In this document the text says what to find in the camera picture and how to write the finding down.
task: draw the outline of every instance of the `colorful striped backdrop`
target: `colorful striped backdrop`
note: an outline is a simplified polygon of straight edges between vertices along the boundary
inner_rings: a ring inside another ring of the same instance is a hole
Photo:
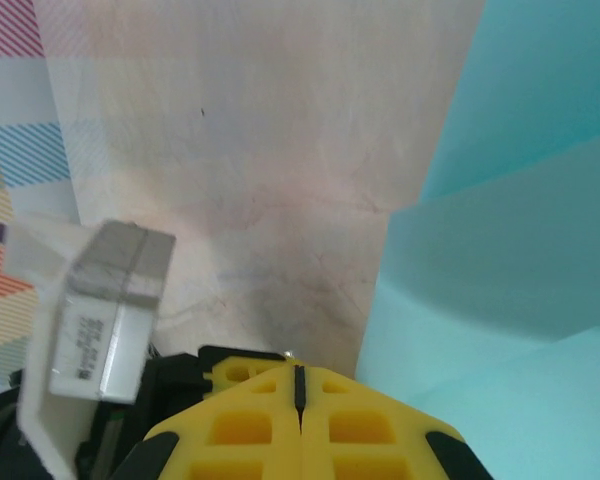
[[[78,221],[33,5],[0,0],[0,222],[28,211]],[[36,302],[0,270],[0,387],[23,364]]]

